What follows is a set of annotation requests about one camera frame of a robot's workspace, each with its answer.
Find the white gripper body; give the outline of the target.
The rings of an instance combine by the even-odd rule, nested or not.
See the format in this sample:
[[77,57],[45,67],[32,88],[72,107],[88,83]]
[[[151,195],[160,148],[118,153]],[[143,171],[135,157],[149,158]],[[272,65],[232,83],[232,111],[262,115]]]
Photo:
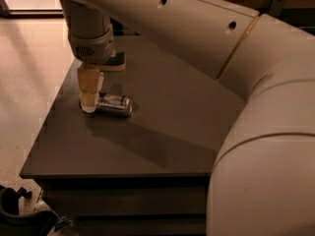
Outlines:
[[74,56],[83,63],[104,64],[114,49],[112,26],[101,36],[82,38],[68,34]]

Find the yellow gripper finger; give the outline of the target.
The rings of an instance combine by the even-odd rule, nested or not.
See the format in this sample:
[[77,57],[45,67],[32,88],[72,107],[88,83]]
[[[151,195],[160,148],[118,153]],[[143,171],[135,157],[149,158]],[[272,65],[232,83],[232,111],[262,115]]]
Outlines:
[[77,76],[81,107],[84,112],[93,113],[98,103],[103,74],[96,66],[83,63],[77,69]]

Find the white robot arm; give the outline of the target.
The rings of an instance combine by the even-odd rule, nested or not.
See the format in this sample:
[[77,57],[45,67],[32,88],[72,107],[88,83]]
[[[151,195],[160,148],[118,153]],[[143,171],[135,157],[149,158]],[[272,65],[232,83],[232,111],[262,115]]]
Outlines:
[[73,47],[92,54],[79,69],[80,100],[95,108],[113,48],[111,22],[137,31],[185,63],[147,65],[136,88],[149,124],[214,135],[217,89],[244,107],[211,169],[209,236],[315,236],[315,37],[271,16],[222,0],[61,0]]

